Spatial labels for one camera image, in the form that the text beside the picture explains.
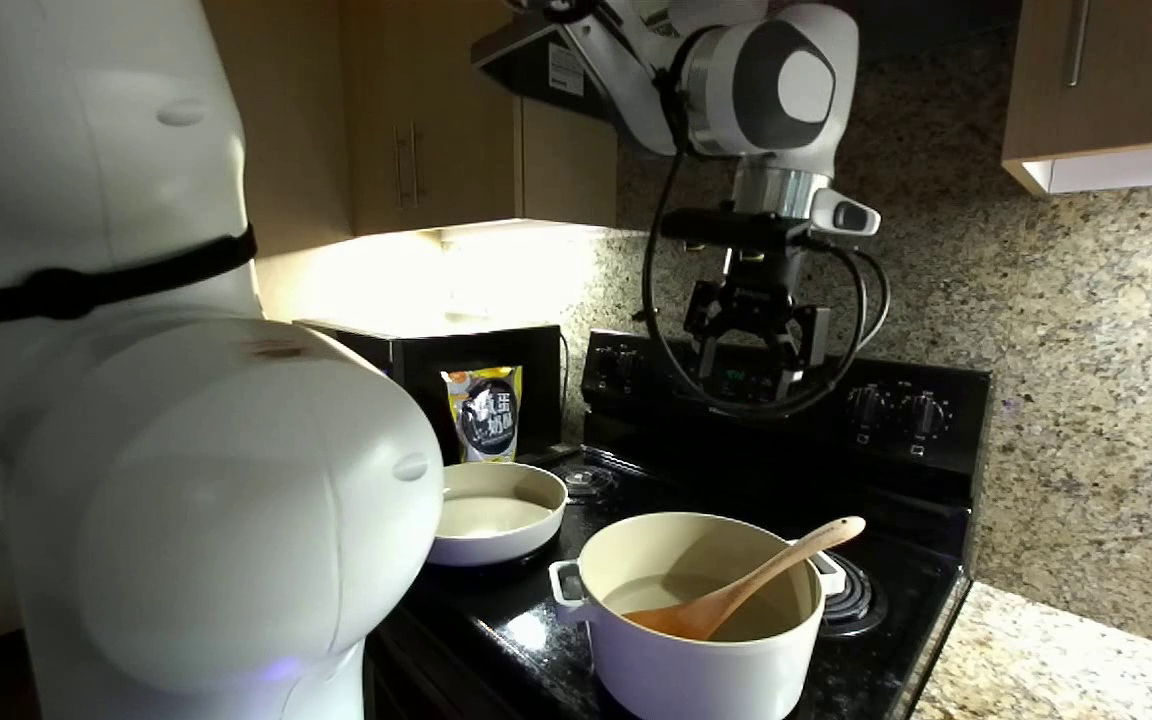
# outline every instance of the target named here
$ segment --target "black stove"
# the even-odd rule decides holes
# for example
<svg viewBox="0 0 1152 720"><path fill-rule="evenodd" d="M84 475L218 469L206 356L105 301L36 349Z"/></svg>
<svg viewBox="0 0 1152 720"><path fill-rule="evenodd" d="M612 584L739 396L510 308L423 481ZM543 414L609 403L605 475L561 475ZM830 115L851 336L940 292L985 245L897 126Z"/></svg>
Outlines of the black stove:
<svg viewBox="0 0 1152 720"><path fill-rule="evenodd" d="M726 356L729 396L757 391L757 360ZM423 566L405 625L422 625L515 715L628 715L598 680L588 636L547 593L547 565L581 556L612 520L663 507L726 513L801 536L833 515L867 530L825 565L814 671L791 720L908 715L970 593L974 475L989 376L858 360L791 424L729 424L679 401L638 336L598 332L585 368L585 442L530 457L567 481L561 536L498 566Z"/></svg>

